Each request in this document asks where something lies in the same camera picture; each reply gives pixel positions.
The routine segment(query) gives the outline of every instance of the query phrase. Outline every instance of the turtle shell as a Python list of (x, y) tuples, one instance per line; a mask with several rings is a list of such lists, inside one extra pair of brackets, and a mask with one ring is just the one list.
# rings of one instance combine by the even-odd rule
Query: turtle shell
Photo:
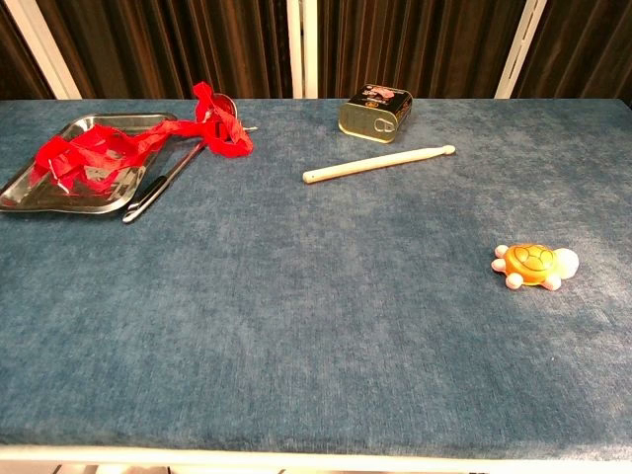
[(540, 284), (557, 269), (555, 252), (544, 245), (512, 245), (503, 258), (507, 275), (521, 274), (524, 284)]

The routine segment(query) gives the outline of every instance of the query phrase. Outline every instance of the red ribbon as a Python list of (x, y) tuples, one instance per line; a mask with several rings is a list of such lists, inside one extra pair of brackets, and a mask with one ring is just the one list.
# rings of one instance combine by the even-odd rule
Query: red ribbon
[[(30, 175), (31, 186), (47, 173), (70, 192), (80, 181), (97, 193), (108, 190), (120, 170), (142, 166), (150, 153), (163, 147), (172, 135), (201, 137), (214, 153), (229, 158), (248, 155), (253, 142), (225, 96), (213, 95), (212, 88), (200, 82), (194, 86), (198, 98), (196, 121), (165, 120), (138, 135), (129, 136), (109, 126), (95, 125), (69, 141), (54, 136), (36, 154)], [(99, 168), (108, 175), (103, 180), (88, 178), (86, 168)]]

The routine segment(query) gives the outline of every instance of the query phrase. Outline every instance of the tin can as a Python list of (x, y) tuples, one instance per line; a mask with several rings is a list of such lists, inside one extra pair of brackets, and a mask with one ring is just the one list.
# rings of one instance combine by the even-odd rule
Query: tin can
[(341, 105), (338, 127), (349, 135), (390, 143), (412, 107), (410, 92), (366, 84)]

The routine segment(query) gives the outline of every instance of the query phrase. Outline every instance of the brown curtain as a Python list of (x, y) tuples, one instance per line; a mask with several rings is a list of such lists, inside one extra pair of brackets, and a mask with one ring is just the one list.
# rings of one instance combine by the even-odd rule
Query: brown curtain
[(291, 97), (284, 0), (38, 0), (85, 98)]
[(319, 95), (494, 97), (524, 0), (319, 0)]
[(632, 2), (549, 1), (515, 97), (616, 97), (632, 102)]
[(4, 2), (0, 2), (0, 100), (53, 99)]

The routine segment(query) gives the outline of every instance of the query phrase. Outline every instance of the toy turtle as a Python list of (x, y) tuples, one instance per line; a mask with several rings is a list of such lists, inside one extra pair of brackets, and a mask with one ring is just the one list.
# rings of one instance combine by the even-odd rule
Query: toy turtle
[(539, 244), (499, 245), (494, 252), (498, 258), (492, 262), (492, 269), (507, 275), (505, 284), (510, 289), (518, 289), (523, 284), (541, 284), (546, 289), (556, 290), (580, 265), (580, 259), (572, 250), (551, 250)]

